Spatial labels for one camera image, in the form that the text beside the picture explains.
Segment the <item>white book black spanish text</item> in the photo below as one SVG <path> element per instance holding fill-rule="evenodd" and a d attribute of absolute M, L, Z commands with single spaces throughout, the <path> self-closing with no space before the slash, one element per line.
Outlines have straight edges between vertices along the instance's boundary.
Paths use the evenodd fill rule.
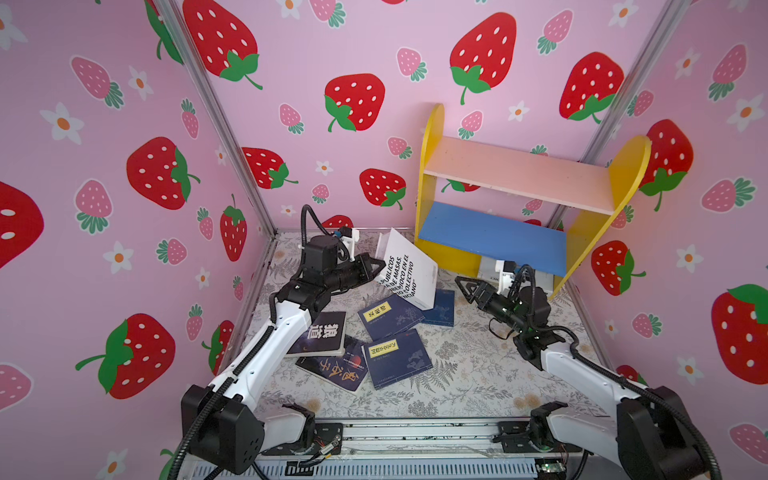
<path fill-rule="evenodd" d="M 379 235 L 375 253 L 386 263 L 376 281 L 421 310 L 434 307 L 437 263 L 396 229 Z"/>

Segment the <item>white Chokladfabriken photo book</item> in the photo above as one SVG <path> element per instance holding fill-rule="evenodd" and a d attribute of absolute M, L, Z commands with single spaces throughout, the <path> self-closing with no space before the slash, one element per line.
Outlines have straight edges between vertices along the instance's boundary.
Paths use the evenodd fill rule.
<path fill-rule="evenodd" d="M 545 273 L 539 270 L 535 271 L 536 285 L 545 293 L 552 294 L 554 291 L 555 278 L 553 274 Z"/>

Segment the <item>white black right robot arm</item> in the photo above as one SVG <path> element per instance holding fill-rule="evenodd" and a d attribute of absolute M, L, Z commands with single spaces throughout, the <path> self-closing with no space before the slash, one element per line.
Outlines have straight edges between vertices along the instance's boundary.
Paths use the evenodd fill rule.
<path fill-rule="evenodd" d="M 470 304 L 510 330 L 519 355 L 540 371 L 580 391 L 603 411 L 582 415 L 561 401 L 531 411 L 526 436 L 539 451 L 570 444 L 620 466 L 631 479 L 694 479 L 723 476 L 716 455 L 694 425 L 682 399 L 667 387 L 650 388 L 584 357 L 570 329 L 547 323 L 550 305 L 524 268 L 501 295 L 485 280 L 458 276 Z"/>

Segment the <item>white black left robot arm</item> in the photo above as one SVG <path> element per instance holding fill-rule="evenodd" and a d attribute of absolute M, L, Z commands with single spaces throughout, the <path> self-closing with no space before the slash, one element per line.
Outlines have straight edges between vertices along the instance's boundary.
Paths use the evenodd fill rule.
<path fill-rule="evenodd" d="M 367 253 L 351 256 L 334 235 L 304 242 L 297 272 L 270 298 L 269 320 L 207 387 L 193 385 L 184 394 L 183 437 L 168 478 L 178 478 L 188 455 L 214 464 L 217 471 L 242 474 L 265 451 L 312 449 L 313 412 L 285 404 L 258 418 L 258 401 L 280 362 L 331 298 L 373 281 L 385 267 L 385 261 Z"/>

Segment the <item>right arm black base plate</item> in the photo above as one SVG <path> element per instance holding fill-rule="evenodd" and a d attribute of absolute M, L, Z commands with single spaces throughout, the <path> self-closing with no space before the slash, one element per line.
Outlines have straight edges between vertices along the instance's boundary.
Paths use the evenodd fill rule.
<path fill-rule="evenodd" d="M 504 453 L 581 453 L 582 449 L 568 443 L 535 434 L 528 420 L 501 421 L 497 424 L 498 432 L 491 442 L 499 444 Z"/>

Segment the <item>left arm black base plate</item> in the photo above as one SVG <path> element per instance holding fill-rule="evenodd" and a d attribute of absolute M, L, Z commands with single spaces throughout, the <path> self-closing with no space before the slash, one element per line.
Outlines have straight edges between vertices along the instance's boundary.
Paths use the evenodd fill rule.
<path fill-rule="evenodd" d="M 315 423 L 312 427 L 306 427 L 296 442 L 278 445 L 261 452 L 261 455 L 312 456 L 329 446 L 332 446 L 332 454 L 338 454 L 341 451 L 343 430 L 343 423 Z"/>

